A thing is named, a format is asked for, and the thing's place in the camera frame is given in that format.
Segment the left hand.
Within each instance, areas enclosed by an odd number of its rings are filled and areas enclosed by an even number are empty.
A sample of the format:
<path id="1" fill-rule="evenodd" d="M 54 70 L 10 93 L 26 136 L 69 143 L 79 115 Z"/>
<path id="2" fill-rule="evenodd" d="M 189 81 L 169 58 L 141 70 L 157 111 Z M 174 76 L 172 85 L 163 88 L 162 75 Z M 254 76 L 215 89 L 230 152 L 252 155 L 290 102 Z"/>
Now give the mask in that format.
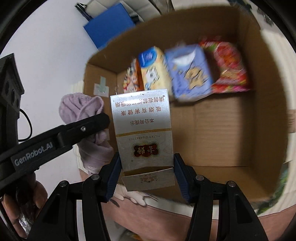
<path id="1" fill-rule="evenodd" d="M 22 217 L 34 221 L 48 200 L 45 187 L 36 180 L 36 174 L 28 174 L 20 179 L 20 186 L 13 187 L 3 197 L 2 204 L 16 233 L 21 238 L 28 234 L 22 227 Z"/>

